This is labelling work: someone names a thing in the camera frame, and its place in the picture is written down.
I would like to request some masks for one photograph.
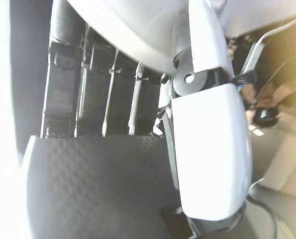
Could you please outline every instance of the black cable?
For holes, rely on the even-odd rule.
[[[274,225],[273,239],[277,239],[277,223],[276,223],[276,217],[275,217],[273,211],[266,204],[262,203],[261,201],[257,200],[255,197],[253,197],[250,193],[247,196],[247,201],[258,206],[258,207],[261,207],[271,216],[272,222]]]

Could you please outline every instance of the round joint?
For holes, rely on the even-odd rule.
[[[173,88],[177,95],[186,96],[201,91],[207,81],[207,71],[193,72],[191,48],[182,51],[176,61],[178,67],[174,74]]]

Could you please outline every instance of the diamond pattern texture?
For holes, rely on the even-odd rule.
[[[165,138],[40,139],[28,160],[35,239],[169,239],[159,209],[180,203]]]

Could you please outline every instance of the black hair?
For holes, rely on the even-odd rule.
[[[253,117],[253,123],[261,128],[273,127],[278,122],[279,111],[277,107],[258,107]]]

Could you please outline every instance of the textured palm pad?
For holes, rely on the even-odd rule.
[[[159,209],[180,203],[165,138],[30,139],[27,209],[35,239],[169,239]]]

